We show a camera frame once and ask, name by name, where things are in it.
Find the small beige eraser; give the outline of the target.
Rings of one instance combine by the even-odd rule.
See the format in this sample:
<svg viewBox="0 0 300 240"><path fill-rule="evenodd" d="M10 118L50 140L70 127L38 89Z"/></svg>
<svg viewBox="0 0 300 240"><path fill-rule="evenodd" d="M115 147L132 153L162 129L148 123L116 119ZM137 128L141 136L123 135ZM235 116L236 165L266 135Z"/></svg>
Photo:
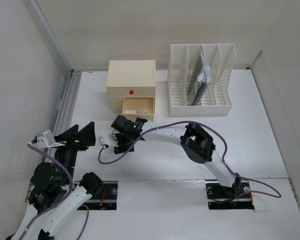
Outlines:
<svg viewBox="0 0 300 240"><path fill-rule="evenodd" d="M148 112L145 111L145 110L143 110L143 109L137 109L137 110L136 110L136 113L137 113L137 114L148 114Z"/></svg>

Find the grey setup guide booklet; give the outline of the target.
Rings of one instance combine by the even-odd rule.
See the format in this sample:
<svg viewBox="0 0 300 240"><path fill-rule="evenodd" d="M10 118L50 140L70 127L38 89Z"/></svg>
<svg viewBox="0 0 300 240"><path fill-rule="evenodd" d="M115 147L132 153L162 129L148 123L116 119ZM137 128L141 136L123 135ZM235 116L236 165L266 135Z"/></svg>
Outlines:
<svg viewBox="0 0 300 240"><path fill-rule="evenodd" d="M188 85L186 103L188 106L198 106L200 101L212 82L212 70L204 57L200 53L196 62L190 83Z"/></svg>

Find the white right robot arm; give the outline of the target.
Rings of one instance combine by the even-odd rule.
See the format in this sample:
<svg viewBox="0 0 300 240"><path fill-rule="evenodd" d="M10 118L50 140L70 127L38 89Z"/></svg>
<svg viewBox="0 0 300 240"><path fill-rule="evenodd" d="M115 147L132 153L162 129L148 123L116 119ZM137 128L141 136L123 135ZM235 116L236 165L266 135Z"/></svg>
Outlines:
<svg viewBox="0 0 300 240"><path fill-rule="evenodd" d="M224 199L234 199L240 191L240 179L226 166L225 161L216 151L213 137L199 123L182 121L158 125L144 118L134 122L119 115L111 127L117 131L114 135L114 153L133 152L138 141L160 141L182 147L187 157L204 165L217 179Z"/></svg>

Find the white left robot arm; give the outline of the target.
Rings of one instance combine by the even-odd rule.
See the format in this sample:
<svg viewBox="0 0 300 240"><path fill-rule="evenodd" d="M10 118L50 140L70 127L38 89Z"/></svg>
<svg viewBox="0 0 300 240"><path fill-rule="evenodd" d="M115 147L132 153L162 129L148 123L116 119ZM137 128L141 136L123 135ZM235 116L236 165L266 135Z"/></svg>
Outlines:
<svg viewBox="0 0 300 240"><path fill-rule="evenodd" d="M94 172L84 174L78 184L73 181L78 152L95 144L93 121L82 129L75 124L57 136L50 130L39 132L27 143L28 148L49 161L35 168L24 217L17 231L7 239L53 240L78 208L101 195L104 182Z"/></svg>

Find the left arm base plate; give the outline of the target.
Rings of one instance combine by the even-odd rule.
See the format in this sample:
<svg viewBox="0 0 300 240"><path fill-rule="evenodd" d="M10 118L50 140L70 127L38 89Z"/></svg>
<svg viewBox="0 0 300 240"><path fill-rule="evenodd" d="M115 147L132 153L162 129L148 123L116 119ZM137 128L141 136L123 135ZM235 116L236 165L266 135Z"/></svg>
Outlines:
<svg viewBox="0 0 300 240"><path fill-rule="evenodd" d="M99 195L93 196L86 203L90 210L113 211L117 209L118 182L105 181Z"/></svg>

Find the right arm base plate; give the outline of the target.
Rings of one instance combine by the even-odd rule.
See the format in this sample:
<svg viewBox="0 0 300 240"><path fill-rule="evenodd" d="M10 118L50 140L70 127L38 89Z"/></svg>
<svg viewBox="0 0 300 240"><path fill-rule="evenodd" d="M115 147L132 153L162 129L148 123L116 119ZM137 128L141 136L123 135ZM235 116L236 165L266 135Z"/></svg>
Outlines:
<svg viewBox="0 0 300 240"><path fill-rule="evenodd" d="M209 210L254 210L252 195L249 192L250 184L243 181L237 188L224 187L216 180L205 182Z"/></svg>

